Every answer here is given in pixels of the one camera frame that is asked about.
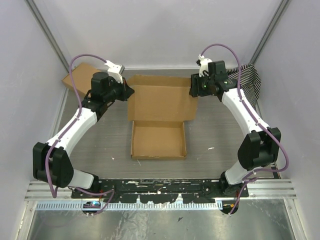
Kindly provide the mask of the brown cardboard box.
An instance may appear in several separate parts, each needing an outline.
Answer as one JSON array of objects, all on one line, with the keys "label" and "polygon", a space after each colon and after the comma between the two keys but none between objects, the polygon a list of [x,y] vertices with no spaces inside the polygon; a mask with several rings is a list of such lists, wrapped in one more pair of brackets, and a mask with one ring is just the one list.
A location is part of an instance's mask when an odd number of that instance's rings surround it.
[{"label": "brown cardboard box", "polygon": [[99,70],[97,68],[84,62],[72,70],[75,87],[81,98],[83,98],[91,89],[91,79],[93,74],[98,72]]},{"label": "brown cardboard box", "polygon": [[135,160],[184,160],[185,122],[196,117],[198,98],[189,94],[189,77],[134,75],[127,102],[132,122],[130,155]]}]

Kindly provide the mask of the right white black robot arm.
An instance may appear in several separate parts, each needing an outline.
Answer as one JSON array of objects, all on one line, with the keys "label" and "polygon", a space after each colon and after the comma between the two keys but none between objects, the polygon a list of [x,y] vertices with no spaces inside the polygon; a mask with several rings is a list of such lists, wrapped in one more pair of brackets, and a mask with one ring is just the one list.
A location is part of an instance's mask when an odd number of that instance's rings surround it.
[{"label": "right white black robot arm", "polygon": [[265,123],[238,87],[236,79],[226,74],[192,74],[189,94],[193,98],[214,95],[229,109],[244,135],[237,151],[237,162],[219,178],[223,196],[232,197],[245,178],[277,161],[281,132]]}]

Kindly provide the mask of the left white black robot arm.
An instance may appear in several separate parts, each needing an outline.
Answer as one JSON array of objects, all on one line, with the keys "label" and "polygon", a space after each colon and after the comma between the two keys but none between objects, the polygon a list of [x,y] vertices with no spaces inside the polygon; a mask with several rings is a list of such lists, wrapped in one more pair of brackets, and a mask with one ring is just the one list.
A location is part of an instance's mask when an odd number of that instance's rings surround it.
[{"label": "left white black robot arm", "polygon": [[96,72],[91,88],[80,100],[74,116],[47,142],[37,142],[32,149],[33,176],[48,183],[51,195],[57,197],[59,188],[73,188],[88,198],[104,195],[95,174],[76,170],[70,155],[85,135],[115,101],[127,101],[134,90],[121,75]]}]

